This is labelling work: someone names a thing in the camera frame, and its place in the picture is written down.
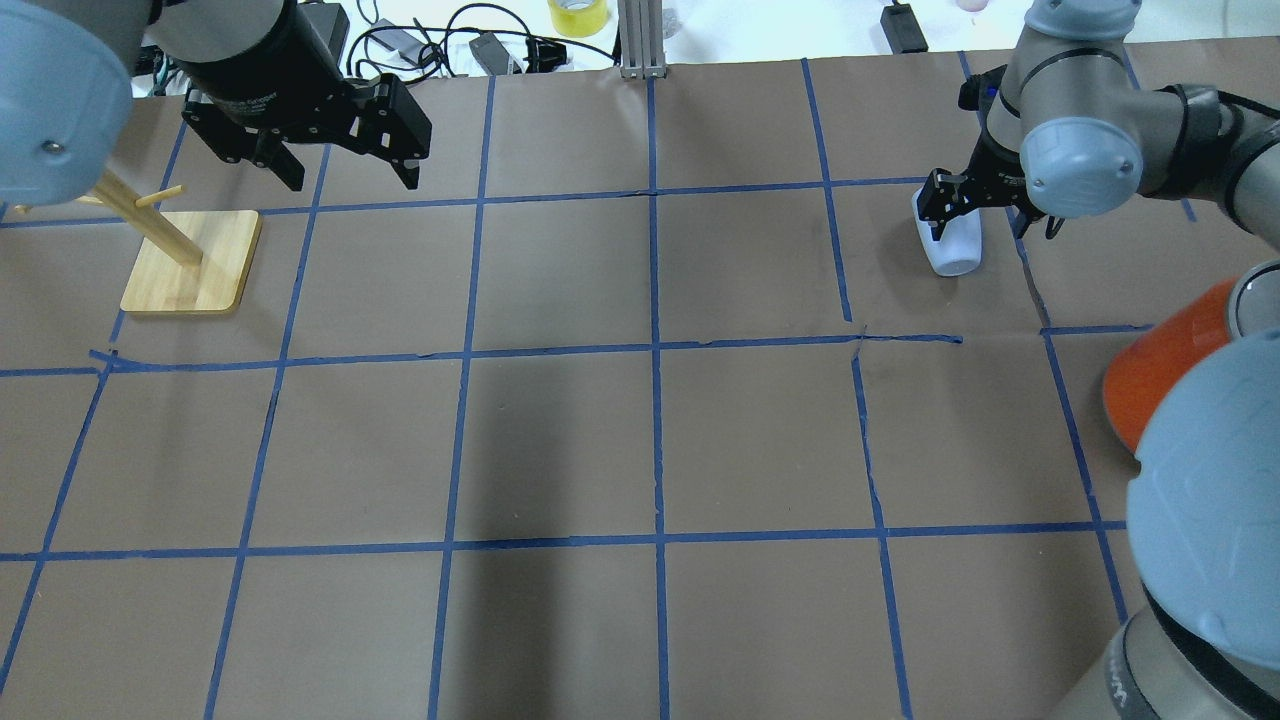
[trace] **table surface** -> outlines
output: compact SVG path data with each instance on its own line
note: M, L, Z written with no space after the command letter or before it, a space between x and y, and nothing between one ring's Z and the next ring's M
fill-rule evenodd
M1134 199L933 275L1006 56L429 81L415 192L140 101L113 169L262 237L133 318L127 225L0 218L0 719L1042 716L1143 602L1102 373L1274 251ZM1275 37L1128 56L1280 97Z

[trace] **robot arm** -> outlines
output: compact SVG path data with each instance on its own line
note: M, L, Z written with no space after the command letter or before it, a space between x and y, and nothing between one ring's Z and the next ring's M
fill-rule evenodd
M285 142L329 142L390 163L416 188L431 123L392 74L344 79L296 0L0 0L0 197L45 205L97 181L128 118L132 67L150 35L192 79L183 117L227 163L250 160L292 190Z
M1098 215L1138 192L1215 200L1280 249L1280 111L1210 86L1134 90L1121 44L1139 6L1036 0L1010 64L961 88L982 135L963 173L925 182L916 211L934 240L977 208L1016 208L1021 237L1046 215Z

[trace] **cable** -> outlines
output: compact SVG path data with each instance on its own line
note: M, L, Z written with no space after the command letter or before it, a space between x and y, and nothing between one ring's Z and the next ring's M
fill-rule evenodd
M481 5L489 5L489 4L488 3L485 3L485 4L476 3L474 5L481 6ZM511 14L513 17L516 17L517 19L520 19L518 15L515 15L515 13L511 13ZM422 36L422 38L425 41L424 42L425 47L424 47L422 53L428 54L428 55L426 55L426 58L420 59L420 65L417 68L404 68L404 67L399 67L399 65L392 65L392 64L380 63L378 60L372 60L372 59L369 58L369 40L372 36L378 35L379 32L393 31L393 29L407 31L407 32L417 32L417 33L420 33ZM442 70L447 72L451 77L456 77L454 73L453 73L453 69L449 67L448 50L447 50L445 44L444 42L435 42L435 41L433 41L431 36L430 36L430 33L433 33L433 32L443 32L443 33L447 33L447 35L456 35L456 33L460 33L460 32L468 33L468 35L470 33L481 35L481 33L485 33L485 32L493 32L494 35L515 35L515 36L520 36L520 37L525 37L525 38L545 40L545 41L553 41L553 42L563 42L564 45L573 45L575 47L582 47L585 50L590 50L593 53L596 53L596 54L599 54L599 55L602 55L604 58L608 58L611 64L617 65L617 59L612 54L609 54L609 53L607 53L607 51L604 51L604 50L602 50L599 47L595 47L594 45L588 45L585 42L579 42L576 40L568 40L568 38L553 37L553 36L544 36L544 35L532 35L531 32L512 31L512 29L481 29L481 28L475 28L475 27L443 27L443 28L442 27L426 27L426 26L421 24L417 20L417 18L415 18L413 19L413 24L411 24L411 26L381 26L381 27L371 27L371 28L361 32L360 35L357 35L356 40L351 44L351 49L347 51L347 59L346 59L346 63L344 63L346 72L351 77L361 77L357 73L357 69L364 68L366 65L367 67L372 67L375 69L381 68L381 69L388 69L388 70L394 70L394 72L424 70L422 74L420 74L419 77L415 77L412 79L406 79L404 81L406 85L412 85L412 83L422 82L424 79L426 79L426 78L429 78L429 77L431 77L431 76L434 76L434 74L436 74L436 73L439 73ZM365 55L358 61L356 60L356 51L357 51L357 49L361 49L364 51L364 55ZM431 67L430 69L425 69L425 68L421 67L422 61L431 61L431 60L435 60L435 65Z
M369 24L376 23L383 17L383 12L378 9L378 0L372 1L374 1L374 19L369 19L369 15L365 14L365 0L356 0L356 12L360 13L360 19L365 20Z
M166 87L169 86L169 55L160 51L160 63L151 70L151 96L160 97L166 94Z
M452 36L456 32L453 29L453 23L457 22L458 15L461 15L462 13L466 13L467 10L477 10L481 8L498 10L500 13L511 15L512 18L516 19L517 23L520 23L520 27L525 29L525 37L534 36L532 31L529 29L529 23L526 23L524 18L521 18L520 15L517 15L516 13L513 13L507 8L503 8L502 5L494 5L493 3L467 3L466 5L454 10L453 14L449 15L449 22L444 23L444 40L440 41L440 45L444 47L444 69L449 72L449 76L453 76L453 65L449 63L449 36ZM421 27L421 24L417 22L417 18L413 18L413 24Z

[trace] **blue tape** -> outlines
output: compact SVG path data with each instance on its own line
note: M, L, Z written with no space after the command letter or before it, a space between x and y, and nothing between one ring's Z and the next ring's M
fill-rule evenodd
M645 82L649 136L649 341L653 352L653 527L654 588L658 619L658 715L671 720L671 651L667 633L667 500L663 491L662 445L662 302L658 283L658 90L654 78Z
M937 538L970 536L1025 536L1052 533L1093 533L1103 530L1125 530L1124 520L1087 520L1070 523L1011 523L997 525L922 525L877 528L810 528L792 530L717 530L663 533L664 544L707 544L707 543L751 543L751 542L806 542L806 541L858 541L888 538ZM570 536L544 538L506 538L454 541L454 552L495 552L504 550L573 548L573 547L614 547L657 544L657 533L621 536ZM443 552L444 541L396 542L396 543L343 543L343 544L302 544L302 546L250 546L238 547L166 547L145 550L70 550L50 552L0 552L0 562L68 562L68 561L111 561L134 559L180 559L180 557L314 557L329 555L388 555L410 552Z
M484 136L480 143L480 179L476 186L475 234L471 238L471 282L467 291L467 324L462 347L462 373L458 379L458 410L453 424L453 460L449 469L449 501L444 521L444 550L440 557L440 587L435 606L435 642L431 650L431 679L428 691L428 717L435 720L440 707L440 676L444 664L444 628L449 610L449 580L453 571L453 539L458 523L458 484L462 475L462 441L467 420L467 393L471 384L471 351L475 343L476 296L480 286L480 251L484 237L485 188L489 181L489 146L493 140L493 96L497 78L489 76L485 95Z
M881 532L876 528L829 528L813 530L728 530L717 533L669 533L667 542L672 544L721 543L721 542L788 542L818 539L872 539Z
M946 342L963 345L964 337L950 334L906 334L906 336L874 336L874 334L832 334L809 337L763 337L748 340L709 340L709 341L672 341L663 342L663 350L709 350L717 347L785 347L801 345L842 345L859 341L872 342Z
M54 534L58 532L58 520L63 515L63 507L67 505L67 496L72 488L72 479L76 477L76 468L79 465L81 452L84 450L84 438L88 437L88 430L93 425L93 415L97 413L99 402L102 400L102 392L106 389L106 380L111 375L111 365L108 363L106 368L97 377L97 387L93 389L93 397L90 400L88 410L84 413L84 421L81 423L79 434L76 436L76 445L72 447L70 460L67 462L67 470L63 473L63 482L58 486L58 497L54 500L54 511L49 518L49 525L45 528L45 538L41 542L40 551L42 555L47 556L50 548L54 544ZM13 633L9 635L9 647L5 650L4 661L0 662L0 694L4 694L5 683L9 682L9 671L13 669L13 659L18 652L18 643L22 642L22 632L27 625L27 616L31 614L31 603L36 597L36 587L40 584L40 575L45 569L45 560L36 560L35 568L31 570L31 582L27 583L27 592L22 598L22 607L18 610L18 619L13 625Z
M564 202L568 200L620 200L635 197L635 191L616 190L602 192L562 192L558 195L508 195L502 197L485 197L485 205L511 205L516 202Z
M1114 333L1144 333L1155 325L1076 325L1065 328L1042 328L1043 336L1073 336L1073 334L1114 334Z
M543 357L548 355L603 355L613 352L648 352L653 346L648 343L623 345L575 345L567 347L527 347L516 350L476 350L472 357Z
M893 673L897 676L897 700L902 716L910 720L914 717L911 714L911 689L906 674L906 653L902 650L902 628L897 614L897 591L893 587L893 565L888 551L888 532L884 527L884 507L881 503L879 491L876 488L861 360L855 356L850 368L854 375L854 396L858 401L858 430L863 439L863 461L867 465L867 489L870 493L872 518L876 523L876 536L879 543L881 582L884 585L884 611L888 619L890 646L893 651Z
M868 184L923 184L929 178L924 176L910 176L901 178L863 178L831 181L832 187L861 187Z
M1111 543L1107 541L1107 533L1102 525L1102 511L1098 509L1098 498L1093 493L1093 478L1089 475L1089 464L1084 459L1084 446L1080 442L1080 432L1075 424L1075 413L1071 410L1071 400L1066 393L1066 382L1062 379L1062 368L1057 360L1057 350L1053 347L1053 337L1044 334L1043 338L1050 370L1053 373L1053 386L1057 388L1057 398L1062 405L1062 415L1066 419L1066 432L1071 437L1075 465L1080 471L1084 498L1089 503L1089 516L1093 519L1092 525L1098 538L1098 550L1102 552L1102 565L1107 573L1107 583L1111 585L1111 598L1115 601L1116 619L1124 623L1129 619L1129 611L1125 607L1124 593L1120 591L1120 575L1116 573L1115 559L1111 555Z
M214 710L218 706L218 691L221 687L223 667L227 662L227 646L230 642L232 625L236 620L236 606L239 602L239 585L244 577L244 559L247 557L248 539L253 530L253 516L257 511L257 497L262 487L262 471L266 468L266 454L271 445L271 432L275 427L275 413L280 402L280 392L284 389L284 361L289 356L289 342L293 340L293 320L297 316L298 301L302 295L302 282L307 270L307 259L311 252L311 240L315 234L316 210L320 206L320 193L324 188L325 174L329 169L329 156L333 146L326 145L320 159L320 170L316 174L316 187L311 197L311 213L307 218L306 234L302 238L302 250L298 255L298 270L293 279L293 292L289 297L289 311L284 319L284 333L280 338L280 354L274 363L275 382L271 387L271 400L266 407L266 418L262 421L262 439L259 443L257 459L253 462L253 479L250 483L248 501L244 503L244 520L241 525L239 547L236 553L236 569L232 571L232 584L227 593L227 610L223 614L223 626L218 635L218 651L214 655L214 670L209 678L209 694L205 697L205 720L214 719Z
M0 378L46 378L56 375L96 375L97 368L31 368L0 370Z
M260 208L257 210L259 215L271 217L271 215L306 215L311 213L311 208Z
M289 368L315 365L356 365L362 363L421 363L430 360L461 360L462 352L396 352L389 355L335 355L330 357L289 357L284 364Z
M1001 525L924 525L887 528L891 538L950 538L964 536L1030 536L1046 533L1092 533L1096 523L1010 523Z
M969 55L964 50L960 50L956 53L956 56L960 58L960 69L964 70L964 78L972 78L973 70L969 69Z
M831 164L827 159L827 141L822 133L822 114L818 111L818 95L813 88L813 73L809 69L808 58L800 60L800 69L804 73L804 87L809 96L813 135L818 140L818 165L822 168L822 191L827 201L827 229L831 233L831 252L836 260L836 288L840 292L840 311L844 314L846 323L852 323L854 314L849 306L849 286L845 279L845 254L840 247L840 224L836 222L836 199L831 190Z
M124 220L120 218L68 218L63 220L23 220L18 223L3 223L0 228L4 229L26 229L26 228L70 228L78 225L120 225Z
M1142 83L1138 82L1138 73L1133 72L1133 61L1129 60L1129 50L1120 46L1120 55L1124 58L1124 69L1129 73L1129 83L1133 85L1134 90L1142 90Z
M182 141L187 137L187 120L178 126L178 136L173 140L173 150L169 151L169 161L164 167L164 176L160 178L160 188L165 190L173 182L173 170L178 167L178 154L182 152Z
M101 360L104 354L97 350L90 351L90 357ZM237 370L262 370L279 368L283 363L279 360L244 360L239 363L142 363L138 360L118 359L115 366L111 369L113 373L119 374L137 374L137 373L228 373Z
M721 195L728 192L777 192L782 190L815 190L822 182L773 182L755 184L713 184L704 187L653 187L645 195Z

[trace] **black cable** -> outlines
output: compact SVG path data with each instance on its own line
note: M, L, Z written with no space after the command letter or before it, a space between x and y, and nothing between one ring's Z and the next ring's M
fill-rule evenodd
M1217 96L1222 101L1229 102L1231 105L1239 105L1240 108L1244 108L1245 110L1253 110L1254 113L1257 113L1260 115L1263 115L1263 117L1267 117L1267 118L1271 118L1272 120L1280 120L1280 110L1277 110L1277 109L1275 109L1275 108L1272 108L1270 105L1265 105L1262 102L1258 102L1257 100L1251 100L1248 97L1242 97L1239 95L1235 95L1234 92L1226 92L1225 90L1220 90L1219 94L1217 94Z
M568 38L553 37L553 36L544 36L544 35L532 35L532 33L526 33L524 31L511 31L511 29L492 29L490 31L490 29L480 29L480 28L475 28L475 27L458 27L458 28L426 27L426 26L422 26L415 18L413 24L411 24L411 26L381 26L381 27L371 27L371 28L365 29L360 35L357 35L356 38L355 38L355 41L351 44L351 49L347 51L347 59L346 59L346 63L344 63L347 74L351 76L351 77L360 77L358 73L356 72L356 68L362 68L365 65L370 65L372 68L385 68L385 69L397 70L397 72L411 72L411 70L421 69L421 68L403 68L403 67L398 67L398 65L390 65L388 63L380 63L380 61L376 61L376 60L372 60L372 59L369 58L369 40L372 38L372 36L378 35L379 32L393 31L393 29L401 29L401 31L408 31L408 32L417 32L417 33L420 33L424 37L424 40L426 41L424 44L425 45L424 53L430 51L431 54L435 55L434 59L436 60L436 67L433 67L430 69L430 72L425 72L422 76L420 76L417 78L413 78L412 82L421 82L421 81L426 79L428 77L431 77L436 72L440 72L442 69L444 72L448 72L451 76L453 76L453 70L452 70L452 68L449 67L449 63L448 63L448 50L445 49L445 45L443 42L435 42L435 41L433 41L431 37L430 37L430 35L429 35L431 32L448 32L448 33L465 32L465 33L476 33L476 35L481 35L481 33L485 33L485 32L493 32L495 35L516 35L516 36L521 36L521 37L526 37L526 38L534 38L534 40L548 40L548 41L553 41L553 42L563 42L566 45L573 45L576 47L582 47L582 49L590 50L593 53L596 53L596 54L599 54L599 55L602 55L604 58L608 58L611 64L617 65L617 59L613 58L612 54L605 53L604 50L602 50L599 47L595 47L594 45L588 45L586 42L579 42L576 40L568 40ZM355 59L357 47L362 49L364 54L365 54L365 58L361 59L360 61L356 61L356 59Z
M466 13L467 10L477 10L481 8L489 10L498 10L500 13L511 15L512 18L516 19L517 23L520 23L520 27L525 29L525 37L534 36L532 31L529 29L529 23L526 23L524 18L521 18L520 15L517 15L516 13L513 13L507 8L503 8L502 5L494 5L493 3L467 3L466 5L454 10L453 14L449 15L449 22L444 23L444 40L440 41L440 45L444 47L444 69L449 72L449 76L456 77L453 74L453 65L449 63L449 36L452 36L456 32L453 29L453 23L457 22L458 17L462 13ZM421 24L417 22L417 18L413 18L413 24L421 27ZM462 32L462 29L463 28L458 28L457 32Z
M376 23L383 17L383 12L378 8L378 0L374 0L374 19L369 19L369 15L365 14L365 0L356 0L356 12L360 13L360 19L369 24Z
M160 51L160 63L155 65L151 70L151 96L163 97L165 95L165 88L169 86L169 55Z

